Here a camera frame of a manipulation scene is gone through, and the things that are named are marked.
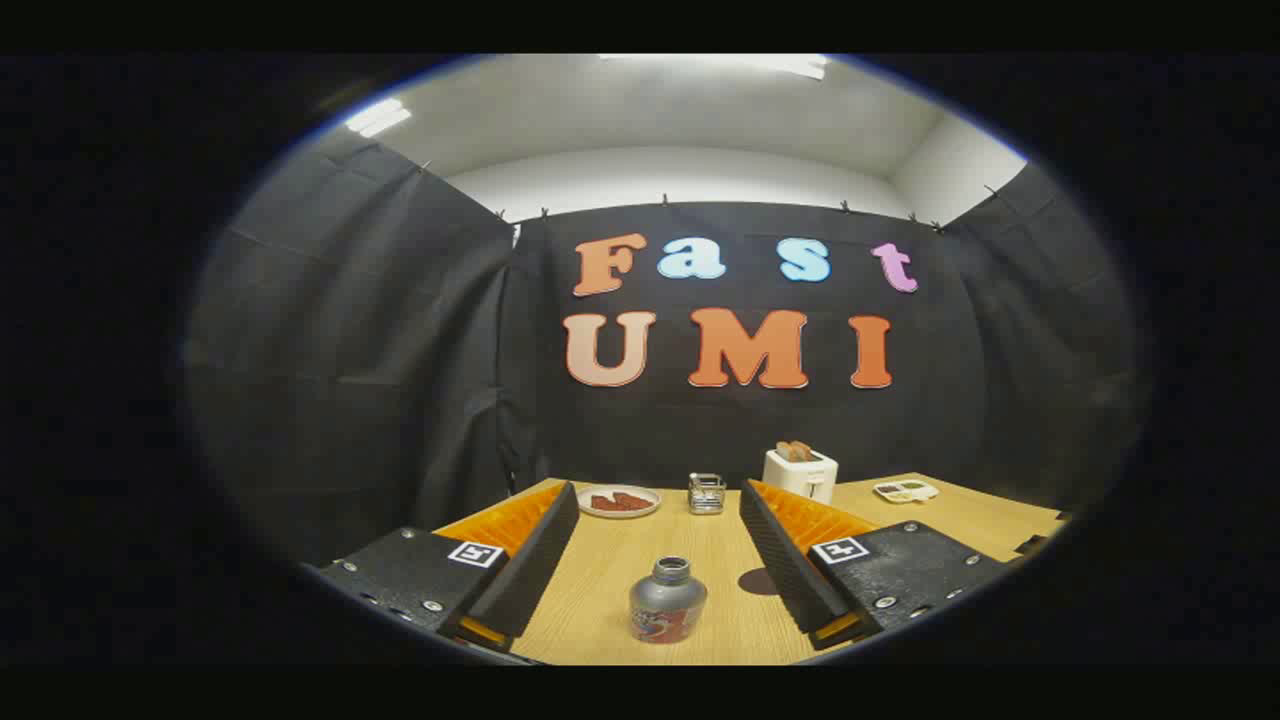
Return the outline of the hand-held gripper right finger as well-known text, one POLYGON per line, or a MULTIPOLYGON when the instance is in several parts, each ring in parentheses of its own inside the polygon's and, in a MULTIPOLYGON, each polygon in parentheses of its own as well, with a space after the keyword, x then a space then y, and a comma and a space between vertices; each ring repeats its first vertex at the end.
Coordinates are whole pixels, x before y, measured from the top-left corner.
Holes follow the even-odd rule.
POLYGON ((913 624, 1010 570, 923 521, 877 527, 760 480, 745 482, 739 510, 814 650, 913 624))

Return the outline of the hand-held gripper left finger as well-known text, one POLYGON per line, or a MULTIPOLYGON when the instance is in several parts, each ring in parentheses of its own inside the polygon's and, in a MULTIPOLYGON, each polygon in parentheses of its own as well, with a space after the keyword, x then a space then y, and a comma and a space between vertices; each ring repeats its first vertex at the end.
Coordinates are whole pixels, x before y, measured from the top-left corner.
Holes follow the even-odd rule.
POLYGON ((394 529, 317 575, 402 626, 506 653, 529 628, 577 521, 573 484, 544 480, 448 527, 394 529))

